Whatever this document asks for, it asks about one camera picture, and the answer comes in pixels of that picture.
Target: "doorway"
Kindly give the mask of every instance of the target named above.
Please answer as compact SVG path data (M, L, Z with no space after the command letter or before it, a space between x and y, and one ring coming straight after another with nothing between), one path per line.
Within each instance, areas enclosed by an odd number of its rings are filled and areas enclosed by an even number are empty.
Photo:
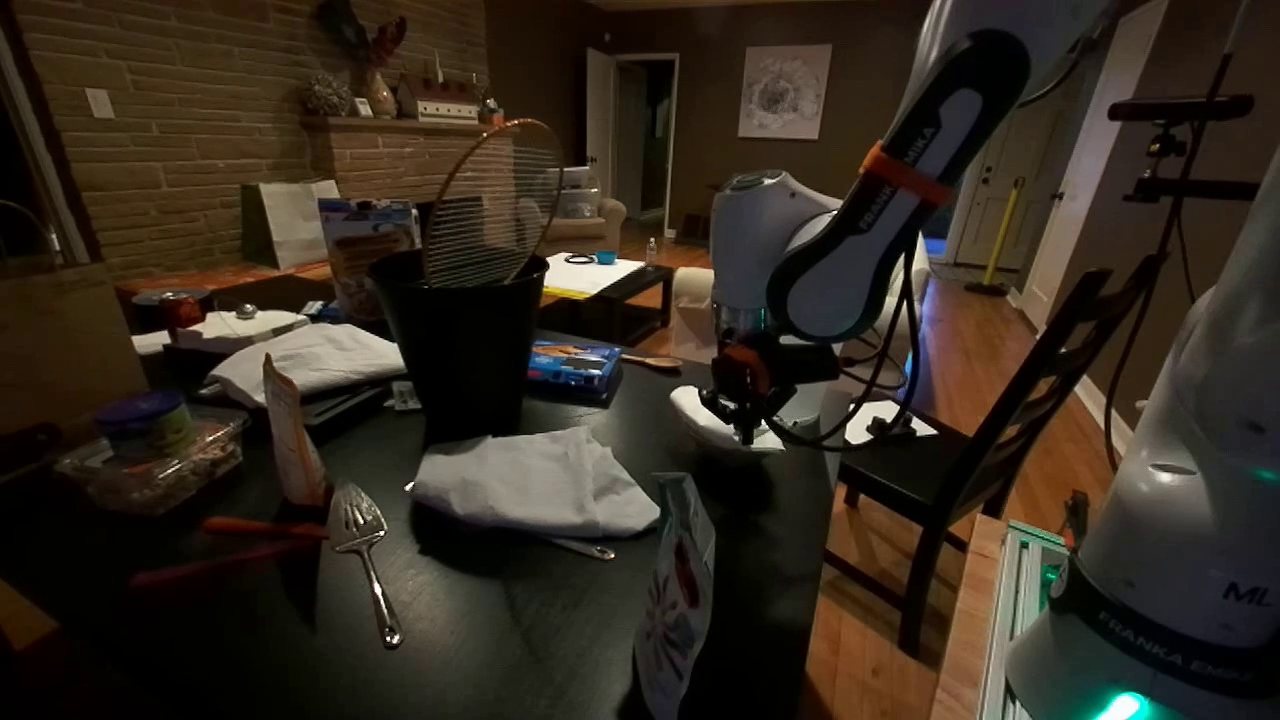
M587 50L587 160L631 229L673 237L681 52Z

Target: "wooden floor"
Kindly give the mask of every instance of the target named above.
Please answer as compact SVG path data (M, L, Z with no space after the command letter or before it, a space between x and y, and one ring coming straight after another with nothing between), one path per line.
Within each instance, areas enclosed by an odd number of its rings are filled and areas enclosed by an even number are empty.
M697 250L681 246L661 250L661 260L704 265ZM1003 297L930 279L921 329L930 415L971 431L1032 348L1032 324L1009 308ZM1061 529L1066 493L1088 493L1088 501L1099 504L1109 475L1095 420L1081 400L1066 400L1032 448L1009 501L1009 522ZM826 547L851 558L858 570L902 581L912 532L873 501L857 512L836 501ZM806 644L805 720L922 720L956 605L956 581L958 558L947 552L930 594L922 662L912 662L892 644L894 613L826 573Z

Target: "black chair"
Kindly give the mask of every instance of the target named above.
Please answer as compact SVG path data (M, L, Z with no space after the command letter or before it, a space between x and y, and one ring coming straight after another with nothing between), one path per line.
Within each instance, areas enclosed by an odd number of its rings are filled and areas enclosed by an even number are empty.
M876 439L838 454L838 483L848 483L848 504L873 497L894 515L921 525L902 594L881 585L826 547L826 563L836 573L873 588L886 605L901 605L894 644L902 654L921 654L941 547L956 546L964 552L964 541L952 536L952 525L975 507L982 515L1003 512L1012 479L1034 436L1073 398L1076 379L1088 372L1154 273L1154 256L1141 260L1111 297L1103 297L1109 273L1084 273L971 436L921 412L894 412L892 423L873 431ZM930 423L936 436L906 431L912 420Z

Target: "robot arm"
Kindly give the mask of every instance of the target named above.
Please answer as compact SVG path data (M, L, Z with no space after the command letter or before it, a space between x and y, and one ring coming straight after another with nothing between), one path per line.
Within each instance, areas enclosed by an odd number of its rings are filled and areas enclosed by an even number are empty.
M728 185L713 208L721 356L704 406L745 439L796 383L838 372L929 217L995 124L1109 19L1111 0L936 0L906 96L831 203L791 177Z

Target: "metal utensil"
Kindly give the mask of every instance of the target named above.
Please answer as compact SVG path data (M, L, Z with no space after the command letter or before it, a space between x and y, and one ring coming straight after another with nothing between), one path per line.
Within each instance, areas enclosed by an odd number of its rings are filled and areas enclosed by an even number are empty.
M388 647L399 644L399 621L393 613L393 601L372 570L372 546L388 536L388 515L363 497L356 483L337 483L331 507L327 507L327 541L337 552L356 552L367 575L375 629Z

